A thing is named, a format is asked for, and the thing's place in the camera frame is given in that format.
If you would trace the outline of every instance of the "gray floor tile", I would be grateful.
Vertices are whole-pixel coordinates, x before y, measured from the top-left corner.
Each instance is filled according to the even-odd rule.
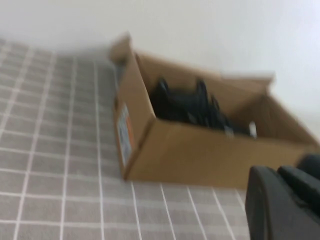
[[[25,77],[24,77],[24,82],[26,84],[33,84],[33,85],[39,85],[39,86],[42,86],[45,84],[46,82],[46,76],[45,75],[42,75],[42,74],[36,74],[34,73],[33,71],[27,71]]]
[[[4,68],[0,67],[0,72],[4,75],[10,76],[12,78],[17,78],[20,74],[19,68]]]
[[[67,139],[68,128],[67,126],[55,126],[46,123],[42,123],[40,126],[39,134],[42,136],[49,136],[61,139]]]
[[[69,101],[49,98],[46,100],[45,107],[52,110],[69,112]]]
[[[100,203],[67,200],[65,203],[64,221],[73,223],[100,223]]]
[[[20,197],[0,195],[0,220],[16,220]]]
[[[56,88],[50,88],[48,95],[54,98],[62,98],[62,99],[69,99],[70,92],[65,90],[58,90]]]
[[[245,215],[226,214],[230,226],[245,227],[248,225],[247,217]]]
[[[21,58],[14,58],[14,57],[6,57],[2,63],[4,68],[16,68],[19,69],[22,67],[23,61]]]
[[[21,193],[25,175],[11,172],[0,172],[0,192]]]
[[[28,194],[59,195],[63,193],[63,178],[49,176],[29,176]]]
[[[102,159],[107,159],[110,161],[118,160],[117,150],[100,149],[100,154]]]
[[[4,132],[0,140],[0,147],[29,151],[31,149],[32,141],[33,137]]]
[[[27,91],[33,94],[38,94],[41,95],[44,92],[44,85],[45,81],[43,81],[43,84],[31,84],[28,81],[24,81],[20,87],[21,90],[23,91]]]
[[[139,240],[139,233],[137,230],[126,230],[118,228],[106,228],[104,229],[105,239],[117,239],[117,240]]]
[[[68,126],[68,114],[65,113],[57,113],[45,110],[43,113],[43,120],[51,122],[51,123],[58,123],[58,124],[64,124]]]
[[[28,72],[32,72],[33,74],[44,77],[48,73],[48,68],[38,67],[37,65],[30,65],[28,67]]]
[[[60,235],[59,226],[21,224],[18,240],[57,240]]]
[[[31,171],[63,175],[65,173],[65,160],[48,156],[34,155]]]
[[[189,203],[188,189],[184,185],[163,184],[165,200],[167,202]]]
[[[19,92],[15,101],[17,103],[40,106],[41,99],[42,98],[40,95],[30,95],[30,94],[25,94],[24,92]]]
[[[207,234],[207,240],[233,240],[231,235],[215,235],[215,234]]]
[[[165,204],[163,207],[137,206],[141,224],[170,224]]]
[[[190,193],[195,204],[217,204],[212,188],[190,187]]]
[[[26,221],[59,222],[61,219],[61,205],[61,200],[26,197],[21,219]]]
[[[79,227],[65,227],[63,230],[64,240],[100,240],[100,228],[79,228]]]
[[[97,134],[95,131],[84,131],[80,128],[72,129],[72,140],[85,141],[89,143],[97,142]]]
[[[4,113],[7,109],[8,103],[0,101],[0,113]]]
[[[141,231],[142,239],[148,240],[174,240],[172,232],[166,231]]]
[[[12,92],[13,88],[0,88],[0,98],[3,100],[9,100]]]
[[[86,128],[91,128],[92,130],[96,130],[96,116],[95,115],[85,115],[85,116],[74,115],[72,118],[72,125],[74,127],[86,127]]]
[[[198,212],[203,226],[224,226],[226,222],[220,213]]]
[[[102,183],[103,197],[133,200],[131,183],[123,182],[120,184]]]
[[[14,104],[11,109],[11,114],[18,117],[36,120],[38,118],[39,110],[33,107],[25,107]]]
[[[43,58],[38,58],[36,57],[37,55],[35,54],[34,57],[32,58],[31,65],[32,66],[38,66],[39,68],[46,69],[50,65],[50,60],[49,58],[43,59]]]
[[[120,168],[118,165],[103,165],[101,166],[101,176],[107,179],[120,179]]]
[[[70,161],[69,174],[97,178],[99,176],[98,164]]]
[[[175,232],[175,239],[176,240],[205,240],[205,237],[202,233]]]
[[[82,146],[77,144],[70,144],[70,155],[74,157],[93,158],[98,156],[98,149],[91,146]]]
[[[1,75],[0,76],[0,86],[6,87],[6,88],[14,88],[15,84],[16,84],[16,81],[12,77],[8,77],[8,76],[5,76],[5,75]],[[1,95],[1,98],[2,99],[7,99],[8,97],[5,97],[5,96]]]
[[[178,209],[170,209],[169,214],[174,225],[198,225],[198,219],[196,213],[193,209],[188,210],[178,210]]]
[[[9,59],[17,59],[19,61],[23,61],[25,59],[26,55],[21,52],[9,51],[6,55],[6,57]]]
[[[236,191],[223,188],[216,188],[214,191],[221,205],[240,206]]]
[[[159,183],[133,183],[137,200],[160,201],[164,200]]]
[[[27,169],[29,154],[0,150],[0,169]]]
[[[48,154],[60,154],[64,155],[66,153],[66,142],[60,142],[56,140],[49,139],[38,139],[35,151],[39,153],[48,153]]]
[[[5,129],[17,133],[33,134],[35,132],[36,122],[16,117],[9,117]]]
[[[1,240],[12,240],[15,234],[15,224],[0,223]]]
[[[104,203],[103,218],[105,223],[137,224],[135,207],[133,205]]]
[[[98,181],[84,181],[80,179],[67,180],[66,195],[71,197],[100,197]]]

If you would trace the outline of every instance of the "white grout line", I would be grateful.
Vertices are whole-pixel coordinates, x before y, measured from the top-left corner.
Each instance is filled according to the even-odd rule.
[[[41,94],[40,93],[37,93],[37,92],[34,92],[34,91],[29,91],[29,90],[25,90],[25,89],[15,89],[15,88],[12,88],[12,87],[9,87],[9,86],[2,86],[0,85],[0,89],[3,89],[3,90],[8,90],[8,91],[12,91],[13,93],[19,93],[19,94],[23,94],[23,95],[27,95],[27,96],[31,96],[31,97],[36,97],[36,98],[41,98]],[[61,97],[57,97],[57,96],[50,96],[48,97],[49,100],[53,100],[53,101],[58,101],[58,100],[61,100]],[[0,102],[12,102],[12,101],[8,101],[8,99],[6,98],[2,98],[0,96]],[[24,106],[24,107],[29,107],[29,108],[39,108],[39,106],[37,104],[34,104],[34,103],[24,103],[24,102],[14,102],[14,104],[16,105],[20,105],[20,106]],[[91,104],[88,103],[88,102],[85,102],[85,101],[80,101],[80,102],[75,102],[74,104],[76,107],[78,108],[82,108],[84,110],[90,110],[94,104]],[[68,114],[67,111],[64,111],[64,110],[61,110],[61,111],[57,111],[57,110],[52,110],[52,111],[55,111],[55,112],[58,112],[58,113],[61,113],[61,114]],[[102,109],[101,109],[101,112],[102,113],[106,113],[106,114],[112,114],[112,107],[111,106],[104,106]]]
[[[20,149],[15,149],[15,148],[7,148],[7,147],[0,147],[0,151],[4,152],[10,152],[10,153],[17,153],[17,154],[30,154],[31,151],[29,150],[20,150]],[[48,158],[53,158],[53,159],[59,159],[59,160],[64,160],[65,155],[63,154],[55,154],[55,153],[47,153],[47,152],[34,152],[35,155],[38,156],[43,156],[43,157],[48,157]],[[70,159],[71,161],[75,162],[81,162],[81,163],[88,163],[88,164],[93,164],[92,158],[85,158],[85,157],[79,157],[79,156],[71,156],[72,158]],[[101,164],[104,166],[118,166],[119,162],[116,159],[108,159],[104,158],[102,159],[104,162]]]
[[[165,210],[166,210],[166,213],[168,214],[170,228],[171,228],[172,235],[173,235],[173,240],[176,240],[175,230],[174,230],[174,226],[171,221],[171,217],[170,217],[170,213],[169,213],[169,209],[168,209],[168,205],[167,205],[167,201],[166,201],[166,197],[165,197],[164,188],[162,187],[162,183],[160,183],[160,188],[161,188],[161,192],[162,192],[162,196],[163,196],[163,200],[164,200]]]
[[[50,83],[51,83],[51,79],[52,79],[52,71],[53,71],[53,68],[55,67],[55,63],[56,63],[56,57],[54,55],[52,55],[51,59],[50,59],[48,73],[45,78],[45,87],[43,89],[43,94],[42,94],[41,103],[40,103],[41,106],[46,105],[48,91],[49,91]],[[20,203],[19,203],[18,214],[17,214],[17,218],[16,218],[17,223],[16,223],[15,230],[14,230],[13,240],[17,240],[17,238],[18,238],[20,221],[21,221],[21,217],[22,217],[22,211],[23,211],[25,196],[26,196],[26,192],[27,192],[28,182],[29,182],[29,172],[31,171],[31,168],[32,168],[32,163],[33,163],[35,149],[36,149],[37,142],[38,142],[38,135],[39,135],[43,115],[44,115],[44,111],[39,109],[37,119],[36,119],[36,125],[35,125],[31,150],[30,150],[30,154],[29,154],[29,158],[28,158],[26,174],[25,174],[24,182],[23,182],[22,196],[21,196]]]
[[[67,128],[67,145],[65,148],[65,162],[64,162],[64,177],[63,177],[63,196],[61,202],[61,222],[60,222],[60,240],[64,239],[64,222],[65,222],[65,208],[66,208],[66,196],[67,196],[67,181],[69,172],[69,158],[70,158],[70,142],[72,137],[72,123],[74,114],[74,101],[75,101],[75,84],[77,79],[77,59],[73,59],[72,64],[72,77],[71,77],[71,92],[70,103],[68,113],[68,128]]]
[[[9,101],[7,103],[7,106],[6,106],[6,109],[4,111],[8,115],[10,114],[10,112],[11,112],[13,106],[14,106],[15,100],[16,100],[16,98],[18,96],[19,89],[20,89],[22,83],[24,82],[24,77],[25,77],[25,75],[27,73],[27,70],[28,70],[28,67],[30,65],[31,59],[33,57],[33,54],[34,54],[34,52],[33,52],[32,48],[29,48],[28,52],[25,55],[25,59],[23,60],[20,73],[19,73],[19,75],[18,75],[18,77],[16,79],[14,87],[12,88],[10,99],[9,99]],[[2,121],[1,121],[1,124],[0,124],[0,140],[2,138],[2,134],[4,132],[5,126],[7,124],[8,119],[9,119],[8,115],[5,115],[2,118]]]
[[[223,219],[224,219],[226,228],[228,229],[228,231],[229,231],[229,233],[230,233],[230,235],[231,235],[232,240],[236,240],[236,237],[235,237],[235,235],[234,235],[234,233],[233,233],[233,231],[232,231],[232,228],[231,228],[231,226],[230,226],[230,224],[229,224],[229,221],[228,221],[228,219],[227,219],[226,213],[225,213],[224,209],[222,208],[222,206],[221,206],[221,204],[220,204],[220,201],[219,201],[219,199],[218,199],[218,197],[217,197],[217,194],[216,194],[216,192],[215,192],[215,189],[213,189],[213,188],[212,188],[212,194],[213,194],[213,197],[214,197],[214,199],[215,199],[215,201],[216,201],[216,204],[217,204],[217,206],[218,206],[218,208],[219,208],[219,210],[220,210],[220,212],[221,212],[221,215],[222,215],[222,217],[223,217]]]
[[[38,109],[41,109],[41,110],[45,110],[47,112],[51,112],[53,114],[59,114],[59,115],[68,115],[68,111],[67,110],[61,110],[61,109],[57,109],[57,108],[52,108],[52,107],[48,107],[48,106],[39,106],[38,104],[31,104],[31,103],[24,103],[24,102],[17,102],[15,100],[7,100],[5,98],[1,98],[0,97],[0,102],[3,102],[3,103],[9,103],[11,104],[12,106],[13,105],[17,105],[17,106],[21,106],[21,107],[25,107],[25,108],[29,108],[29,109],[35,109],[35,110],[38,110]],[[110,115],[110,117],[112,116],[112,111],[111,111],[111,108],[108,109],[108,110],[105,110],[105,111],[102,111],[103,113],[106,113],[108,115]],[[89,113],[89,112],[82,112],[82,113],[78,113],[78,112],[75,112],[74,113],[74,117],[76,118],[80,118],[80,119],[92,119],[92,114]]]
[[[18,116],[18,115],[12,115],[12,114],[6,114],[6,113],[3,113],[3,112],[0,112],[0,116],[8,116],[10,118],[24,120],[24,121],[28,121],[28,122],[31,122],[31,123],[35,122],[35,120],[33,118],[28,118],[28,117],[23,117],[23,116]],[[55,121],[50,121],[50,120],[45,120],[45,119],[42,120],[42,125],[49,125],[49,126],[61,127],[61,128],[67,128],[68,127],[67,124],[64,124],[62,122],[55,122]],[[79,131],[82,131],[82,132],[88,132],[88,134],[92,133],[92,130],[89,127],[86,127],[86,126],[73,125],[72,129],[73,130],[79,130]],[[114,131],[110,130],[108,132],[103,132],[102,135],[103,136],[114,137]]]
[[[33,136],[34,136],[32,133],[20,132],[20,131],[11,131],[11,130],[6,130],[6,129],[4,129],[3,132],[7,133],[7,134],[12,134],[12,135],[17,135],[17,136],[24,136],[24,137],[29,137],[29,138],[33,138]],[[39,134],[38,137],[40,139],[51,140],[51,141],[59,142],[59,143],[66,143],[66,141],[67,141],[65,138],[56,137],[56,136],[49,136],[49,135],[41,135],[41,134]],[[88,147],[88,148],[97,147],[97,144],[95,142],[90,142],[90,141],[87,141],[87,140],[71,140],[70,143],[74,144],[74,145]],[[110,150],[110,151],[116,151],[117,150],[116,146],[115,145],[111,145],[111,144],[104,144],[102,149],[103,150]]]
[[[192,198],[192,195],[191,195],[191,192],[190,192],[190,188],[189,188],[188,186],[187,186],[186,188],[187,188],[187,190],[188,190],[189,198],[190,198],[190,200],[191,200],[192,207],[193,207],[193,210],[194,210],[196,219],[198,220],[198,223],[199,223],[201,232],[202,232],[202,234],[203,234],[204,240],[208,240],[208,239],[207,239],[206,232],[205,232],[205,229],[204,229],[204,226],[202,225],[202,222],[201,222],[201,220],[200,220],[199,214],[198,214],[198,212],[197,212],[196,205],[195,205],[194,200],[193,200],[193,198]]]
[[[119,167],[117,165],[110,165],[109,167]],[[32,176],[40,176],[40,177],[48,177],[48,178],[64,178],[64,174],[59,173],[50,173],[50,172],[38,172],[38,171],[24,171],[24,170],[16,170],[16,169],[9,169],[9,168],[0,168],[1,173],[12,173],[12,174],[21,174],[21,175],[32,175]],[[68,174],[69,179],[74,180],[82,180],[87,182],[98,182],[98,176],[84,176],[84,175],[77,175],[77,174]],[[102,177],[102,181],[107,184],[117,184],[120,183],[118,178],[111,178],[111,177]]]
[[[245,204],[244,204],[244,202],[242,201],[242,198],[241,198],[241,196],[240,196],[240,194],[239,194],[239,192],[238,192],[237,189],[235,189],[235,194],[236,194],[236,198],[238,199],[238,201],[239,201],[239,203],[240,203],[240,205],[241,205],[242,210],[243,210],[244,212],[246,212]]]
[[[136,193],[135,193],[135,187],[134,187],[133,182],[131,182],[131,188],[132,188],[132,195],[133,195],[133,205],[134,205],[134,211],[135,211],[136,226],[137,226],[138,233],[139,233],[139,239],[142,240],[140,223],[139,223],[139,216],[138,216],[138,209],[137,209]]]
[[[0,224],[15,224],[16,221],[14,220],[2,220],[0,219]],[[31,220],[22,220],[20,222],[23,225],[37,225],[37,226],[53,226],[59,227],[60,222],[56,221],[31,221]],[[69,228],[93,228],[99,229],[101,228],[100,223],[95,222],[65,222],[65,227]],[[167,224],[143,224],[141,228],[146,231],[152,232],[167,232],[168,230]],[[198,228],[196,225],[180,225],[177,229],[179,233],[199,233]],[[137,226],[131,223],[118,223],[118,222],[108,222],[105,223],[103,226],[104,229],[117,229],[117,230],[135,230]]]
[[[4,69],[6,69],[6,70],[12,70],[12,71],[17,71],[17,72],[20,70],[20,68],[13,67],[13,66],[11,66],[11,67],[5,67]],[[37,72],[37,73],[35,74],[34,72],[37,72],[37,71],[33,71],[33,72],[31,73],[32,75],[34,75],[34,77],[39,78],[39,79],[45,78],[45,75],[39,74],[39,72]],[[5,73],[2,73],[2,72],[0,72],[0,75],[3,76],[3,77],[5,77],[5,78],[9,78],[9,79],[11,79],[12,81],[13,81],[13,79],[14,79],[13,76],[8,75],[8,74],[5,74]],[[66,84],[66,80],[69,80],[69,79],[70,79],[70,78],[67,77],[67,76],[61,76],[61,77],[54,76],[52,80],[53,80],[54,83]],[[36,86],[36,85],[37,85],[37,86],[41,86],[41,85],[42,85],[40,82],[38,82],[38,81],[33,81],[32,79],[27,79],[26,81],[27,81],[28,83],[34,85],[34,86]],[[94,92],[94,88],[92,88],[91,85],[84,85],[84,84],[82,84],[82,83],[77,83],[76,88],[77,88],[78,90],[80,90],[80,91],[83,91],[83,93],[87,93],[88,91]]]
[[[102,188],[101,152],[100,152],[101,144],[100,144],[100,121],[99,121],[100,116],[99,116],[98,70],[95,62],[93,63],[93,71],[94,71],[94,95],[95,95],[96,144],[97,144],[99,192],[100,192],[101,237],[102,237],[102,240],[105,240],[104,193]]]

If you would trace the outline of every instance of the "cardboard box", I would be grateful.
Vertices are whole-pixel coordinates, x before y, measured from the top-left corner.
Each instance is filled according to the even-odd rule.
[[[317,141],[270,95],[270,77],[224,77],[133,51],[130,37],[110,51],[125,65],[114,103],[119,164],[125,180],[246,188],[249,168],[294,165]],[[162,76],[170,88],[195,89],[204,79],[226,116],[255,122],[256,139],[156,118],[149,93]]]

